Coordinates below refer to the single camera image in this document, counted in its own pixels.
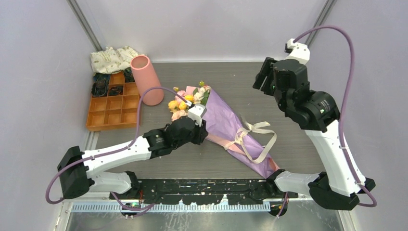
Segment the artificial flower bunch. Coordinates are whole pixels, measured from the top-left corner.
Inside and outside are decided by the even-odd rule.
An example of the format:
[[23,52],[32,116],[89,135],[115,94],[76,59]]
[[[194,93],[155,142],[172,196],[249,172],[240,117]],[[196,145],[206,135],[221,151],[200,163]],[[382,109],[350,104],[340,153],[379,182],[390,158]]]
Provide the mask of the artificial flower bunch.
[[[181,90],[178,87],[174,87],[173,91],[177,93],[184,100],[192,104],[206,105],[209,95],[211,93],[211,87],[206,85],[203,81],[200,81],[198,87],[187,87],[185,90]],[[172,113],[171,120],[177,120],[182,116],[186,116],[188,113],[189,104],[185,103],[180,97],[175,96],[174,100],[168,103],[168,108]]]

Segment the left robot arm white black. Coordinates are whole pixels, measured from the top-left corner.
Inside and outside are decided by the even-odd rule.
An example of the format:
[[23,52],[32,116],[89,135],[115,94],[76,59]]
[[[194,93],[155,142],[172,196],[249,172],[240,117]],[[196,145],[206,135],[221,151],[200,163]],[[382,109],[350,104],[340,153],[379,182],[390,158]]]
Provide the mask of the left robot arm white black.
[[206,121],[196,122],[183,116],[164,128],[150,130],[135,141],[98,150],[81,151],[78,146],[67,150],[57,166],[63,199],[74,199],[88,192],[115,192],[129,199],[140,194],[133,172],[114,174],[108,170],[135,161],[170,154],[187,144],[200,145],[207,137]]

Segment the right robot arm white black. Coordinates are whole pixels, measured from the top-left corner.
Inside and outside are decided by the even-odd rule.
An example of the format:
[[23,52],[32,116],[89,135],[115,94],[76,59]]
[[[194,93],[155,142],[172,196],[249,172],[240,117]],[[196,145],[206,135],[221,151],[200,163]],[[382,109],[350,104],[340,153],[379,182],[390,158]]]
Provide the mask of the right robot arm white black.
[[275,98],[284,115],[310,138],[324,166],[317,174],[279,169],[268,177],[268,194],[275,198],[285,192],[305,194],[330,210],[350,211],[359,205],[358,196],[373,190],[375,181],[359,171],[351,155],[344,154],[346,140],[338,130],[341,114],[335,99],[310,89],[307,67],[294,59],[268,57],[253,88]]

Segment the purple and pink wrapping paper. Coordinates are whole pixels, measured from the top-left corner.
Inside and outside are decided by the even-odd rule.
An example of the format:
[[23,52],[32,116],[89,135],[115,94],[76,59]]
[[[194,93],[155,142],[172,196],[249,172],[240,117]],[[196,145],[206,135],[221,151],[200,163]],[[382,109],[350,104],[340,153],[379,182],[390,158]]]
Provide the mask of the purple and pink wrapping paper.
[[239,118],[214,90],[210,91],[205,107],[207,140],[222,146],[265,179],[279,169],[269,154],[277,140],[276,132],[266,128],[270,123],[251,124],[243,116]]

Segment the cream printed ribbon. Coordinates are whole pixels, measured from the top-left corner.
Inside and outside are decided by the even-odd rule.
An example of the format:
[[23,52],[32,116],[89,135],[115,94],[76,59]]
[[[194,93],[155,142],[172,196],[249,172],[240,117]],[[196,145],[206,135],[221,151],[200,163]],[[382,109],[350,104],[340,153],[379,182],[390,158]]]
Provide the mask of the cream printed ribbon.
[[[270,126],[267,121],[250,124],[244,121],[244,126],[240,127],[232,141],[226,141],[222,146],[225,150],[230,150],[245,156],[250,162],[260,164],[269,155],[270,150],[277,140],[277,133],[271,129],[266,129]],[[252,134],[269,135],[270,139],[266,145],[260,146],[260,143],[253,137]],[[249,148],[261,148],[258,156],[253,156]]]

